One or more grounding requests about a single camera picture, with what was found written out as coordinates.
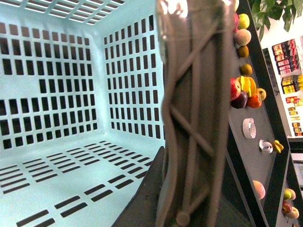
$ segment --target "pink fruit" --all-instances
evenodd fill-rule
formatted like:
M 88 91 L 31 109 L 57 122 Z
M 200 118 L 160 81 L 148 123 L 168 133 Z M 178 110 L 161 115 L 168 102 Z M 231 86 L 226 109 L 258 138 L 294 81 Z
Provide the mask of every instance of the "pink fruit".
M 263 186 L 263 184 L 259 181 L 253 181 L 256 191 L 258 193 L 259 196 L 259 200 L 263 199 L 265 197 L 265 188 Z
M 241 85 L 235 78 L 231 78 L 231 101 L 241 94 Z
M 239 26 L 239 15 L 235 12 L 233 14 L 233 32 L 238 31 L 238 26 Z
M 282 214 L 288 214 L 292 211 L 292 205 L 287 202 L 286 200 L 283 200 L 282 202 Z

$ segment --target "white round object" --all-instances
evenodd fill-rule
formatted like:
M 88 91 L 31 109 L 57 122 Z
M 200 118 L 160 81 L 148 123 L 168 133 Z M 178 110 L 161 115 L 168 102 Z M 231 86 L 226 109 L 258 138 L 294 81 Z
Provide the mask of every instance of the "white round object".
M 259 146 L 261 150 L 266 154 L 270 154 L 271 152 L 273 152 L 273 145 L 270 142 L 260 140 Z
M 254 119 L 246 118 L 243 121 L 243 133 L 247 139 L 254 139 L 256 137 L 257 131 L 254 124 Z

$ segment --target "yellow fruit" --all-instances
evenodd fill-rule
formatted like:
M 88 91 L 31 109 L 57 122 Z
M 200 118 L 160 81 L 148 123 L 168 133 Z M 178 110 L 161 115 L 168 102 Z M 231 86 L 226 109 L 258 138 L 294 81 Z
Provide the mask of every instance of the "yellow fruit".
M 257 88 L 256 92 L 259 92 L 261 95 L 261 100 L 264 101 L 266 98 L 266 91 L 263 88 Z
M 256 93 L 256 83 L 253 78 L 248 77 L 250 79 L 250 88 L 247 92 L 247 97 L 250 98 Z
M 291 192 L 288 189 L 284 190 L 284 196 L 283 196 L 283 200 L 288 200 L 292 197 Z
M 237 80 L 241 85 L 241 90 L 247 93 L 250 89 L 250 79 L 248 77 L 240 76 L 237 78 Z
M 240 46 L 239 47 L 239 56 L 240 58 L 247 58 L 249 56 L 250 52 L 248 50 L 247 46 Z
M 239 25 L 238 25 L 238 29 L 246 29 L 248 28 L 250 25 L 250 18 L 247 16 L 247 14 L 242 13 L 239 15 Z
M 280 144 L 280 142 L 278 140 L 275 140 L 274 142 L 271 143 L 273 145 L 273 150 L 280 154 L 281 153 L 281 150 L 284 149 L 283 145 Z
M 240 71 L 242 75 L 249 76 L 250 74 L 252 74 L 252 67 L 251 65 L 246 63 L 241 66 Z
M 286 188 L 285 191 L 288 190 L 291 194 L 290 200 L 294 200 L 296 198 L 295 192 L 294 190 L 290 189 L 290 188 Z

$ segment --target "red apple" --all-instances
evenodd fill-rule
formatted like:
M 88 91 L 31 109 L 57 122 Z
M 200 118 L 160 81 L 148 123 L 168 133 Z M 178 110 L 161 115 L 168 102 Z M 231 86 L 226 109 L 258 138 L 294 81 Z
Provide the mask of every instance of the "red apple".
M 288 214 L 292 211 L 292 205 L 287 202 L 286 200 L 283 200 L 282 202 L 282 214 Z
M 239 15 L 235 12 L 233 14 L 233 32 L 238 31 L 238 26 L 239 26 Z
M 247 99 L 247 93 L 242 90 L 239 97 L 231 101 L 231 106 L 236 109 L 244 108 L 246 106 Z
M 235 78 L 231 78 L 231 101 L 241 94 L 241 85 Z

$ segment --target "banana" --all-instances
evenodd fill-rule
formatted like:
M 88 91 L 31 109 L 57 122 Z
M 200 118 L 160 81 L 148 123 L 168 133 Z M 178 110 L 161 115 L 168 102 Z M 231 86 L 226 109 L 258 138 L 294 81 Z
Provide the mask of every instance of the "banana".
M 280 144 L 278 140 L 275 140 L 274 142 L 271 143 L 273 145 L 273 149 L 276 153 L 280 154 L 281 151 L 284 149 L 283 145 Z

